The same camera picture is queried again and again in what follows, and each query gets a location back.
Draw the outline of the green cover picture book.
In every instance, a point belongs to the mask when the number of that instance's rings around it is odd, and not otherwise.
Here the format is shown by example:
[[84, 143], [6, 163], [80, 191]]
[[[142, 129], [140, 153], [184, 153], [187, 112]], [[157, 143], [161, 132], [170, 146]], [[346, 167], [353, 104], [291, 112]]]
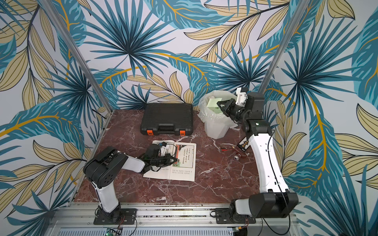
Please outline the green cover picture book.
[[143, 177], [194, 182], [196, 148], [195, 143], [153, 141], [141, 156], [146, 162]]

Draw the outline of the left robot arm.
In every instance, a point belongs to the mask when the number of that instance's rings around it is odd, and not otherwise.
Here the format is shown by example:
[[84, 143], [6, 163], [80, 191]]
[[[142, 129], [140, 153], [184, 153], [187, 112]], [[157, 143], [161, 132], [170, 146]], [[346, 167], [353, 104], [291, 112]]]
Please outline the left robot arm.
[[100, 215], [113, 223], [123, 219], [114, 180], [121, 170], [145, 174], [149, 171], [158, 172], [161, 168], [174, 164], [178, 161], [177, 149], [171, 154], [168, 146], [169, 143], [166, 142], [152, 144], [139, 157], [108, 146], [85, 164], [83, 172], [97, 193]]

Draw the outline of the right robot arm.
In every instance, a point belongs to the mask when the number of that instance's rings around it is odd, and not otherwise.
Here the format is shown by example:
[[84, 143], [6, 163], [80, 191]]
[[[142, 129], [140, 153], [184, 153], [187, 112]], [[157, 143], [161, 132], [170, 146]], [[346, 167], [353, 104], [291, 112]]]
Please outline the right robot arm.
[[253, 218], [286, 218], [298, 204], [298, 196], [290, 192], [275, 156], [273, 130], [263, 118], [264, 95], [239, 92], [236, 99], [217, 103], [224, 115], [241, 125], [252, 148], [258, 174], [259, 193], [248, 199], [234, 200], [230, 215]]

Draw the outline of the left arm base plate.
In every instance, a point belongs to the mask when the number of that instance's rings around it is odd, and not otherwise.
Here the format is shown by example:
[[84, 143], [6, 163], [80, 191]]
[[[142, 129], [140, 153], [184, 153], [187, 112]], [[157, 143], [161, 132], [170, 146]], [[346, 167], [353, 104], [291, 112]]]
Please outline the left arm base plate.
[[108, 213], [98, 207], [95, 211], [94, 225], [133, 225], [136, 213], [135, 208], [120, 208]]

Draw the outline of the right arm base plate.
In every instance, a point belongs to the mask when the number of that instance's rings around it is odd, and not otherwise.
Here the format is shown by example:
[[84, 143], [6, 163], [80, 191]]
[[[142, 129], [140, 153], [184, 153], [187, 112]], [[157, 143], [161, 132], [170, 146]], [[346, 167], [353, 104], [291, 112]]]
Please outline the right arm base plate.
[[256, 220], [249, 215], [237, 214], [230, 208], [216, 208], [210, 212], [217, 224], [255, 224]]

